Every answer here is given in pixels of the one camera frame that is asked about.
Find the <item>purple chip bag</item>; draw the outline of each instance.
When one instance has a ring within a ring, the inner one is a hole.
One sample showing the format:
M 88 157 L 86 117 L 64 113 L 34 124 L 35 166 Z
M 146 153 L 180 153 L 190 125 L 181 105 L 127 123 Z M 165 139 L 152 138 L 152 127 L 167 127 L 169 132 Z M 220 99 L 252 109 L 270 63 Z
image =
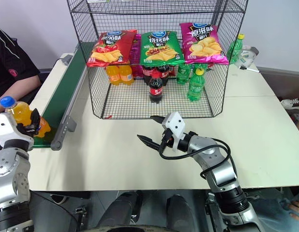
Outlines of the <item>purple chip bag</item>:
M 181 23 L 185 63 L 229 64 L 217 36 L 217 26 Z
M 129 54 L 129 61 L 130 64 L 138 64 L 140 61 L 140 50 L 141 49 L 141 35 L 136 34 L 130 54 Z M 141 65 L 131 65 L 132 69 L 132 76 L 134 79 L 143 79 L 143 72 L 142 72 L 142 66 Z

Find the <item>green soda bottle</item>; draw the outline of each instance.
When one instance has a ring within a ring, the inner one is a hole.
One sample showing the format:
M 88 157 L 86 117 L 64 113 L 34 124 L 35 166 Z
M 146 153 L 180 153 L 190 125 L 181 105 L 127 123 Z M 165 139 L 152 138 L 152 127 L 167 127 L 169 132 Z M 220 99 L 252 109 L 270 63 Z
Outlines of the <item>green soda bottle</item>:
M 208 64 L 194 64 L 193 73 L 196 73 L 197 69 L 202 69 L 205 72 L 208 69 Z
M 190 70 L 192 69 L 191 64 L 180 64 L 178 75 L 177 75 L 177 83 L 180 85 L 184 85 L 189 78 Z
M 197 101 L 201 98 L 201 92 L 205 83 L 203 73 L 203 69 L 197 69 L 193 73 L 192 78 L 190 78 L 187 97 L 191 101 Z
M 227 52 L 227 58 L 230 60 L 229 64 L 234 64 L 238 60 L 238 55 L 242 51 L 244 34 L 239 34 L 236 41 L 232 42 Z

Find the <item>white wall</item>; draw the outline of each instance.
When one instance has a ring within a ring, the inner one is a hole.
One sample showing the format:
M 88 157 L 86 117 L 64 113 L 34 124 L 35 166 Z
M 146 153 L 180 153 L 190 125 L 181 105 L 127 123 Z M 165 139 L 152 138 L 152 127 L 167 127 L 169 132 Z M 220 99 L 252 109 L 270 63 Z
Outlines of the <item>white wall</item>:
M 257 66 L 299 72 L 299 0 L 249 0 L 241 32 Z
M 0 0 L 0 27 L 40 69 L 77 44 L 65 0 Z M 241 32 L 257 66 L 299 71 L 299 0 L 249 0 Z
M 51 68 L 77 45 L 65 0 L 0 0 L 0 28 L 17 38 L 39 69 Z

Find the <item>person's hand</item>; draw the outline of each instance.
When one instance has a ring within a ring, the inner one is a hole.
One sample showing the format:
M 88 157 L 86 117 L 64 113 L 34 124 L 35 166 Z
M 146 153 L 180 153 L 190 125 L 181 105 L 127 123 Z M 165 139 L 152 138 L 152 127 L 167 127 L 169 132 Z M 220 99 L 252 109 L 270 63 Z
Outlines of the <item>person's hand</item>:
M 288 206 L 288 208 L 290 208 L 291 210 L 293 210 L 293 211 L 299 213 L 299 201 L 297 201 L 297 202 L 292 202 L 292 204 L 290 204 L 290 205 Z M 291 216 L 292 218 L 294 218 L 294 219 L 296 219 L 296 220 L 299 221 L 299 216 L 297 216 L 297 215 L 295 215 L 295 214 L 290 214 L 290 216 Z

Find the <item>orange soda bottle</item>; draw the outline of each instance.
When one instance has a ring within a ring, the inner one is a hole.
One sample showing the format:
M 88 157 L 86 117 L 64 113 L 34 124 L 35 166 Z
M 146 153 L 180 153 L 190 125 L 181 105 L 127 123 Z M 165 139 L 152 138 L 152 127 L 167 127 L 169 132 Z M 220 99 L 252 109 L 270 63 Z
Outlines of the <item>orange soda bottle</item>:
M 134 82 L 131 67 L 129 65 L 120 65 L 119 70 L 121 81 L 126 85 L 131 85 Z
M 0 99 L 0 105 L 5 108 L 5 112 L 10 112 L 16 123 L 22 123 L 24 126 L 31 124 L 31 110 L 29 105 L 23 101 L 16 101 L 10 96 Z M 39 133 L 37 137 L 43 138 L 46 132 L 51 130 L 48 122 L 40 116 Z
M 120 71 L 116 65 L 109 65 L 105 69 L 106 74 L 109 77 L 109 82 L 113 85 L 119 85 L 120 83 Z

